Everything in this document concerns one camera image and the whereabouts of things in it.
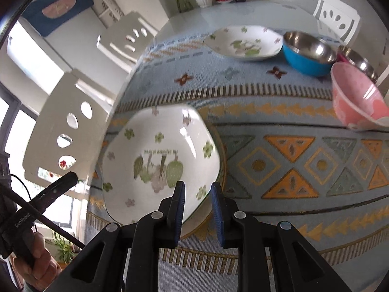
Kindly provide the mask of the person's left hand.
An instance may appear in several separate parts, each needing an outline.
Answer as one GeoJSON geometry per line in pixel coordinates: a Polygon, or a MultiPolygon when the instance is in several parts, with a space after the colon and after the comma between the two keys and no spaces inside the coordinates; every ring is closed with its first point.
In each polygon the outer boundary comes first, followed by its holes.
{"type": "Polygon", "coordinates": [[[45,248],[44,236],[39,232],[34,233],[32,254],[35,258],[33,268],[22,258],[15,257],[15,269],[24,280],[23,291],[44,291],[61,273],[61,267],[45,248]]]}

